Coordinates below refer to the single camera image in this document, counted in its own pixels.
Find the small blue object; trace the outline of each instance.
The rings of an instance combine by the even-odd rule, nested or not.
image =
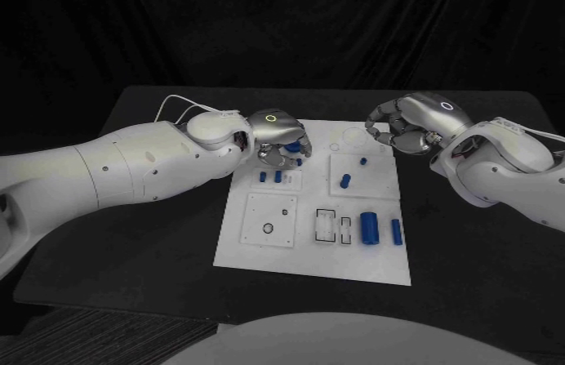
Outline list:
[[[296,141],[286,145],[286,150],[290,151],[292,153],[300,153],[300,142]]]
[[[392,220],[392,240],[395,245],[403,245],[401,222],[398,220]]]
[[[365,245],[377,245],[379,243],[379,223],[374,212],[362,214],[362,242]]]
[[[351,175],[343,175],[342,183],[339,183],[342,188],[348,188],[351,186]]]

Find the blue block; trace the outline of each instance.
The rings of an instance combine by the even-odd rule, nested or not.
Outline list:
[[[300,153],[300,142],[296,141],[286,145],[286,150],[290,151],[292,153]]]
[[[351,175],[345,174],[342,182],[339,183],[342,188],[348,188],[351,186]]]
[[[362,242],[365,245],[377,245],[379,243],[379,222],[374,212],[362,214]]]
[[[398,220],[392,220],[392,240],[395,245],[403,245],[401,222]]]

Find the table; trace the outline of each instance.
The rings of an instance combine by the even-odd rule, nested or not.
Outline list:
[[[169,94],[244,114],[283,108],[296,118],[359,121],[408,91],[130,87],[101,135],[150,122]],[[439,91],[475,121],[503,116],[552,131],[521,91]],[[178,119],[185,106],[168,104]],[[403,318],[498,347],[565,353],[565,234],[505,205],[460,198],[428,168],[397,154],[413,287],[212,266],[231,177],[157,203],[111,207],[41,242],[16,301],[244,323],[277,314],[352,312]]]

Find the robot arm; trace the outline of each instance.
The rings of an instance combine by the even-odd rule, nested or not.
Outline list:
[[[372,127],[385,114],[400,135]],[[375,139],[407,154],[426,154],[434,145],[441,147],[431,169],[470,204],[489,207],[503,202],[535,222],[565,231],[565,162],[526,131],[561,141],[565,138],[503,118],[473,124],[462,108],[428,92],[379,105],[365,125]]]
[[[0,278],[65,222],[222,178],[255,146],[263,162],[294,165],[277,146],[296,140],[310,157],[304,127],[286,112],[271,109],[245,119],[238,111],[211,110],[181,125],[139,124],[83,145],[0,157]]]

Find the black background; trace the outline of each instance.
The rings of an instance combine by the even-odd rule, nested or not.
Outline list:
[[[516,114],[518,122],[551,131],[529,93],[440,93],[476,121]],[[268,102],[299,118],[355,121],[407,91],[132,87],[103,133],[149,122],[169,94],[218,109],[244,103],[251,113]],[[183,105],[170,107],[165,117],[176,118]],[[214,267],[230,176],[157,203],[68,222],[42,240],[16,299],[222,323],[307,311],[379,314],[506,349],[565,353],[565,236],[502,204],[472,206],[428,160],[397,154],[411,287]]]
[[[564,5],[0,0],[0,154],[91,140],[132,84],[524,90],[562,130]],[[0,283],[8,312],[15,281]]]

